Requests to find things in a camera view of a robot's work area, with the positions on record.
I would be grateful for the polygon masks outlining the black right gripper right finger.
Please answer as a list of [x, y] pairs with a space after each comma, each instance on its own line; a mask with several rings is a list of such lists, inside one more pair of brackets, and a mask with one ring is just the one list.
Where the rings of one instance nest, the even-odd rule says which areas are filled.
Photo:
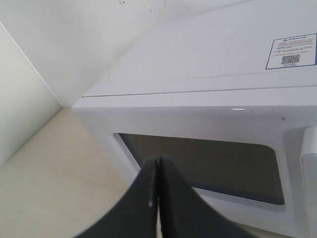
[[159, 159], [159, 213], [164, 238], [249, 238], [211, 208], [169, 158]]

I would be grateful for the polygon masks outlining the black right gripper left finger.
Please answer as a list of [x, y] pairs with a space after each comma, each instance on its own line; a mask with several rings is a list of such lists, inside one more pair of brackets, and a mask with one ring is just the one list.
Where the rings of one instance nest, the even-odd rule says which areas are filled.
[[158, 163], [147, 160], [121, 199], [78, 238], [156, 238]]

